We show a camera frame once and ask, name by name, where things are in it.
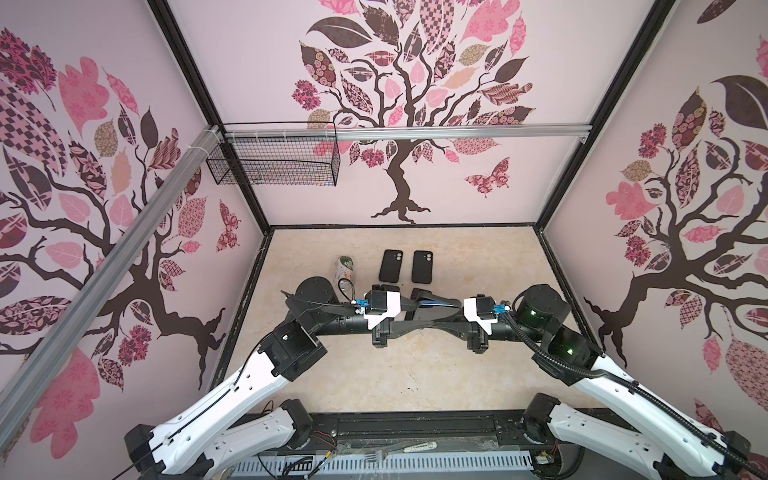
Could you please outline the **black phone case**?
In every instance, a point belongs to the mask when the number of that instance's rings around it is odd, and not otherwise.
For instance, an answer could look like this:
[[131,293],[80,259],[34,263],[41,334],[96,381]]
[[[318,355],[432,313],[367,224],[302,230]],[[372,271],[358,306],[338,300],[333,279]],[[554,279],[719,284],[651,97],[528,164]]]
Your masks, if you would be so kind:
[[403,251],[386,249],[382,256],[378,279],[382,283],[396,284],[399,281]]
[[416,284],[428,285],[433,279],[434,254],[432,251],[416,250],[413,254],[411,280]]

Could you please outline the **black smartphone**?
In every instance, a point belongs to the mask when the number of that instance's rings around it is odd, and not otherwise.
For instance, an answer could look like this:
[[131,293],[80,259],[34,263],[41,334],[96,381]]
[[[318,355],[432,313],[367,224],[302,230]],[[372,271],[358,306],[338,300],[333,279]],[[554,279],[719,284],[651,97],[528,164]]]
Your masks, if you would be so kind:
[[414,321],[442,321],[455,317],[462,311],[463,304],[459,300],[438,301],[422,300],[418,302],[413,312]]

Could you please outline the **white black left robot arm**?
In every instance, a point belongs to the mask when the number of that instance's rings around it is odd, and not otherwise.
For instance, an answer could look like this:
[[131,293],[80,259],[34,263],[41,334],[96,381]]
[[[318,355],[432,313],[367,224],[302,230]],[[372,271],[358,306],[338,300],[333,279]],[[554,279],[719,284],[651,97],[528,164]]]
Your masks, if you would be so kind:
[[272,448],[303,446],[313,420],[298,400],[286,400],[261,417],[242,417],[314,366],[327,352],[317,333],[351,318],[371,330],[403,312],[460,301],[428,294],[420,300],[375,289],[340,302],[324,277],[304,280],[286,296],[288,317],[263,337],[243,365],[191,407],[157,426],[138,425],[125,436],[132,470],[141,479],[212,479],[235,464]]

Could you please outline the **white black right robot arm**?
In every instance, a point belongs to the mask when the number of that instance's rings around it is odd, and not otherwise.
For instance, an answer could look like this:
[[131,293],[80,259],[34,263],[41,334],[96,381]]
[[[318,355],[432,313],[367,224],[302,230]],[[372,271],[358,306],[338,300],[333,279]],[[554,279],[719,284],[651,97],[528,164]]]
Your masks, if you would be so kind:
[[464,300],[422,293],[405,301],[408,317],[444,308],[491,335],[506,326],[531,349],[549,376],[598,400],[628,423],[595,419],[544,394],[529,405],[523,424],[530,439],[576,444],[648,479],[737,479],[767,474],[750,460],[750,442],[735,431],[720,432],[684,414],[648,390],[582,334],[565,326],[571,307],[552,287],[537,284],[511,303],[476,296]]

